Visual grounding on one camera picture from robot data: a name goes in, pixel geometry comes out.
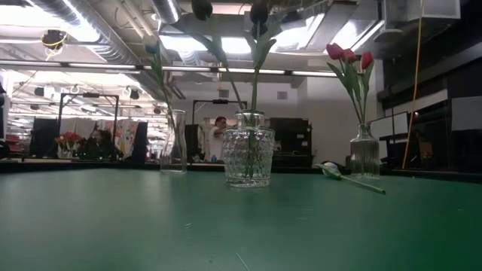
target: person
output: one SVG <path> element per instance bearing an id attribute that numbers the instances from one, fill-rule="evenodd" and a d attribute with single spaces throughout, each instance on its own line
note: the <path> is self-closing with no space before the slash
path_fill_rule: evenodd
<path id="1" fill-rule="evenodd" d="M 226 129 L 226 117 L 217 117 L 214 127 L 209 131 L 209 154 L 210 160 L 216 157 L 216 161 L 223 160 L 223 132 Z"/>

